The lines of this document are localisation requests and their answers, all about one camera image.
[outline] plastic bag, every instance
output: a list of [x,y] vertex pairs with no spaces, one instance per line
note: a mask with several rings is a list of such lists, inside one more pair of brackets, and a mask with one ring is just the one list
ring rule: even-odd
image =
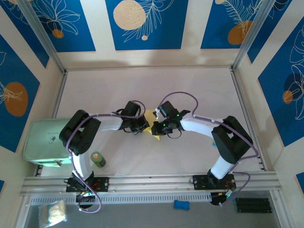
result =
[[63,200],[39,206],[39,228],[47,228],[67,221],[67,207]]

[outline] green can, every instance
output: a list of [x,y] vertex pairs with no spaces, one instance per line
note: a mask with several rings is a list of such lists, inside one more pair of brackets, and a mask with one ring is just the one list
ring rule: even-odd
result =
[[97,165],[99,168],[102,168],[105,166],[105,159],[104,157],[101,155],[100,152],[95,151],[91,154],[91,160],[92,162],[94,162],[95,165]]

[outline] gray floor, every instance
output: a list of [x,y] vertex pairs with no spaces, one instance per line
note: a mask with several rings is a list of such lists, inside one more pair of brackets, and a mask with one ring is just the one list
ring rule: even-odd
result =
[[[268,197],[268,192],[241,192],[238,197]],[[26,228],[39,228],[38,206],[30,208]],[[175,210],[173,203],[108,204],[97,214],[78,211],[76,205],[67,205],[67,222],[52,228],[278,228],[272,214],[240,214],[233,200],[222,208],[210,203],[190,203],[190,210]]]

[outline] white wall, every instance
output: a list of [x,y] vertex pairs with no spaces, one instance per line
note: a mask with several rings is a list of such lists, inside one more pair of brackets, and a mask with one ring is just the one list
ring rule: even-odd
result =
[[304,171],[304,138],[284,147],[257,78],[304,16],[303,0],[293,0],[263,49],[251,65],[246,57],[237,73],[241,75],[250,100],[258,139],[276,171],[296,227],[304,224],[304,195],[295,175]]
[[231,65],[238,49],[201,50],[214,0],[189,0],[181,50],[115,51],[105,0],[81,0],[96,52],[59,53],[67,69]]
[[42,66],[1,7],[0,21],[0,34],[40,81],[40,87],[16,153],[0,147],[0,180],[5,181],[0,195],[0,226],[9,228],[13,226],[19,209],[21,199],[19,194],[24,177],[32,176],[35,168],[30,162],[25,162],[22,157],[27,132],[33,121],[51,116],[62,76],[51,60],[47,69]]

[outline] white table surface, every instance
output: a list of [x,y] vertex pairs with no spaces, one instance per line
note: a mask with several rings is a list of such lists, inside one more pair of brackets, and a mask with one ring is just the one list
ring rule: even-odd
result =
[[[154,109],[168,93],[185,91],[199,100],[196,114],[211,118],[235,116],[246,123],[228,68],[148,67],[116,68],[68,72],[57,118],[71,117],[78,109],[108,114],[124,108],[129,100],[142,101]],[[187,95],[168,98],[179,110],[192,110],[194,100]],[[183,132],[179,139],[162,136],[158,141],[150,133],[138,135],[123,131],[99,132],[88,153],[99,151],[106,166],[91,165],[95,175],[186,174],[207,172],[219,152],[212,139]],[[257,159],[239,164],[236,171],[259,171]],[[43,167],[41,176],[69,176],[71,165]]]

